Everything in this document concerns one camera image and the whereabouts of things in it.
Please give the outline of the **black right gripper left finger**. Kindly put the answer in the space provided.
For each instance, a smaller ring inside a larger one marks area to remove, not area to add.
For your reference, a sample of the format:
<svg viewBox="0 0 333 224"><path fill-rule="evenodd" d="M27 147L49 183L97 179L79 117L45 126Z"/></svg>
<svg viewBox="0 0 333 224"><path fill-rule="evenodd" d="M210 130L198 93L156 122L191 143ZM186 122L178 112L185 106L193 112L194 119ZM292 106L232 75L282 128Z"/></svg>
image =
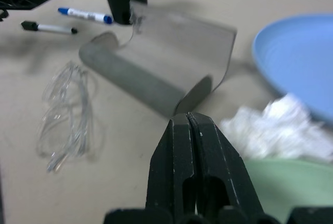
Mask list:
<svg viewBox="0 0 333 224"><path fill-rule="evenodd" d="M195 169L191 126L186 114L171 118L152 155L147 207L195 209Z"/></svg>

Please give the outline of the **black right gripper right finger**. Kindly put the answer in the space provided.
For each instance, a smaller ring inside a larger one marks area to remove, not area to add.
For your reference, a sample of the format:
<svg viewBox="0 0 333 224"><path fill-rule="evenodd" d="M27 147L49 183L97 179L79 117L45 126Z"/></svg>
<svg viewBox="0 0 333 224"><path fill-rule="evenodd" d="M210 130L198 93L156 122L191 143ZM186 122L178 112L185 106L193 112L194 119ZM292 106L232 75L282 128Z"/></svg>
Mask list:
<svg viewBox="0 0 333 224"><path fill-rule="evenodd" d="M188 114L194 132L198 207L204 216L217 216L223 207L234 207L245 216L263 213L245 164L213 120Z"/></svg>

